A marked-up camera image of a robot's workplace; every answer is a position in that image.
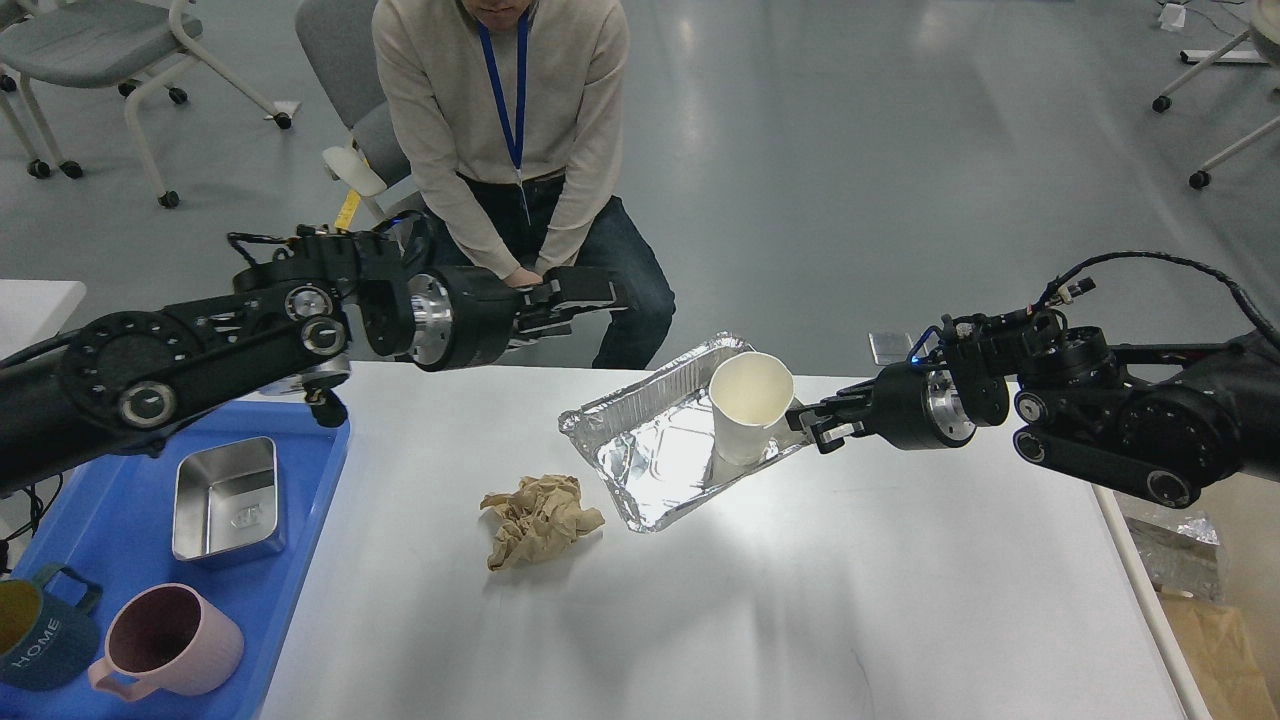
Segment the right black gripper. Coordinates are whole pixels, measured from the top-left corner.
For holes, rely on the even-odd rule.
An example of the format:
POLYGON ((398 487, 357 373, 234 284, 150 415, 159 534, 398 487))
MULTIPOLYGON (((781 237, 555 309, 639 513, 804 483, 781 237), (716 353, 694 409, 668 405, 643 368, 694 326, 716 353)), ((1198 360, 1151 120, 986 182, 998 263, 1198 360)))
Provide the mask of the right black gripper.
POLYGON ((977 432, 950 372, 911 363, 883 368, 873 386, 849 386, 815 404, 794 406, 785 418, 791 430, 806 428, 819 454, 868 436, 900 450, 960 448, 977 432))

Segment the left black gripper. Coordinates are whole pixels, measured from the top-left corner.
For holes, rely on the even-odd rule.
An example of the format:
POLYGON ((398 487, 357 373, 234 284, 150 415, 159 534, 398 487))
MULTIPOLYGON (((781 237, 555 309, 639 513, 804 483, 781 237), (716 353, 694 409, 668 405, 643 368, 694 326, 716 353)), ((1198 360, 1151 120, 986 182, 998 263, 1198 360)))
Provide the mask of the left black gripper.
POLYGON ((596 266, 556 266, 508 287, 476 266, 434 266, 408 279, 415 333, 407 356, 426 372, 485 366, 506 352, 572 333, 571 313, 625 310, 628 292, 596 266))

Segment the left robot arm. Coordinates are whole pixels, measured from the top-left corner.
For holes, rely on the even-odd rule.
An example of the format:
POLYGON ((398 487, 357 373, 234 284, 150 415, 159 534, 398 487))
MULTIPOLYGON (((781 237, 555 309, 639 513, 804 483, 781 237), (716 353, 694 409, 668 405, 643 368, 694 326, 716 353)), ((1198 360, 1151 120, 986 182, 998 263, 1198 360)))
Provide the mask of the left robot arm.
POLYGON ((1 487, 28 488, 108 454, 156 457, 170 437, 255 391, 301 393, 321 427, 348 413, 358 333, 381 357, 425 372, 493 364, 503 354, 568 334, 584 313, 620 311, 628 290, 604 268, 558 266, 538 284, 508 287, 477 266, 410 270, 394 228, 300 225, 289 238, 229 233, 229 245, 270 243, 229 295, 101 316, 3 360, 1 487))

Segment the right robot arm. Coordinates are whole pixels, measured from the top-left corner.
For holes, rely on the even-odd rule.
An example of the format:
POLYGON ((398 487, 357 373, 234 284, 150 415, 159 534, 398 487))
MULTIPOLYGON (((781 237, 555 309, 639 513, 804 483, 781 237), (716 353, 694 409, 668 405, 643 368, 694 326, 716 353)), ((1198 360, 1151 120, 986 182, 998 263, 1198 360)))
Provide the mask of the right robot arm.
POLYGON ((1171 509, 1238 473, 1279 469, 1277 328, 1224 272, 1158 252, 1222 283, 1252 331, 1221 343, 1111 345, 1070 325, 1062 305, 1094 288, 1107 254, 1055 277, 1032 304, 1000 315, 945 315, 904 360, 817 404, 788 428, 822 454, 878 436, 900 450, 960 448, 1010 413, 1027 462, 1171 509))

